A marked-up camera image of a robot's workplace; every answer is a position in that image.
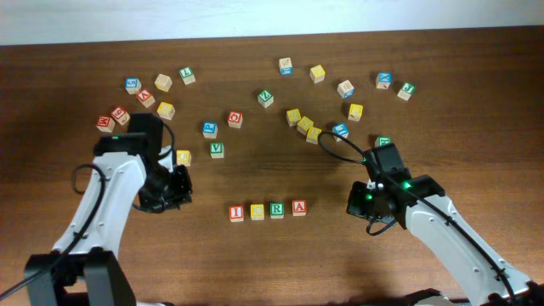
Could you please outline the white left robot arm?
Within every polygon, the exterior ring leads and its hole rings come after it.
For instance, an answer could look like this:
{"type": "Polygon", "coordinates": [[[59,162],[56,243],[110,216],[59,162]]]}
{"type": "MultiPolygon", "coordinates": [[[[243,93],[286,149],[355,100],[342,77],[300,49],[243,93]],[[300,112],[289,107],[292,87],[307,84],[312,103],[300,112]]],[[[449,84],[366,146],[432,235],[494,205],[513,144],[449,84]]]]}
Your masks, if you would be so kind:
{"type": "Polygon", "coordinates": [[[130,210],[164,213],[191,201],[187,168],[175,164],[172,146],[162,146],[166,129],[157,116],[135,114],[126,133],[104,136],[94,146],[87,165],[92,174],[70,226],[52,252],[26,264],[31,304],[138,304],[118,262],[130,210]]]}

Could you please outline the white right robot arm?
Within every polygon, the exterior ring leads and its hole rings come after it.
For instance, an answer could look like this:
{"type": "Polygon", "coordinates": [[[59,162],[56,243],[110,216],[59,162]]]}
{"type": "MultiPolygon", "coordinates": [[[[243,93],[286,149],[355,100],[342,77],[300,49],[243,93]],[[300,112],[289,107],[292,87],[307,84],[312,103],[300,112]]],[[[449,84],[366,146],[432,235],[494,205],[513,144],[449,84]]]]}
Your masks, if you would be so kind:
{"type": "Polygon", "coordinates": [[[395,144],[361,155],[369,181],[354,182],[348,214],[385,229],[397,224],[408,230],[444,265],[472,305],[543,303],[543,287],[486,243],[433,178],[412,177],[395,144]]]}

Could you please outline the red A block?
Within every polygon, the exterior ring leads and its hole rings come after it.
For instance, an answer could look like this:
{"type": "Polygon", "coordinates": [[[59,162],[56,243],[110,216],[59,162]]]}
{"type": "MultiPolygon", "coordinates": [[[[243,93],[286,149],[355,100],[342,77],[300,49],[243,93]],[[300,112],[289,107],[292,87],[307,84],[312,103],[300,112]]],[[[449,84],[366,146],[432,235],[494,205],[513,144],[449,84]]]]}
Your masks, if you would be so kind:
{"type": "Polygon", "coordinates": [[[305,216],[308,212],[307,201],[297,199],[292,201],[292,215],[296,217],[305,216]]]}

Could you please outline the red letter I block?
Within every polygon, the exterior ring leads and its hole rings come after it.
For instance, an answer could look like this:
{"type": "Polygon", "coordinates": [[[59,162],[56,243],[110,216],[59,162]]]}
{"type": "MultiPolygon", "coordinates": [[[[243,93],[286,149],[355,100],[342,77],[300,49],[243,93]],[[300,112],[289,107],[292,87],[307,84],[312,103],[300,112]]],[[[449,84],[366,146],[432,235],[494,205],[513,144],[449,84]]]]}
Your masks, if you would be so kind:
{"type": "Polygon", "coordinates": [[[243,222],[244,217],[244,208],[243,206],[231,206],[229,207],[229,220],[233,223],[243,222]]]}

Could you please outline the yellow C block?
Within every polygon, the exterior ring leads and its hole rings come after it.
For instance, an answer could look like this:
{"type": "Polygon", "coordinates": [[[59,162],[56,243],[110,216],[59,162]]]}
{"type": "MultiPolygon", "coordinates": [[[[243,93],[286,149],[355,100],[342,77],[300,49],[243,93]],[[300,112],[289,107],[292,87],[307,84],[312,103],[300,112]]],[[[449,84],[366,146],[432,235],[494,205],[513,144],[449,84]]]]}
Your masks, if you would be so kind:
{"type": "Polygon", "coordinates": [[[251,220],[253,221],[264,220],[265,218],[264,204],[252,204],[250,206],[250,216],[251,216],[251,220]]]}

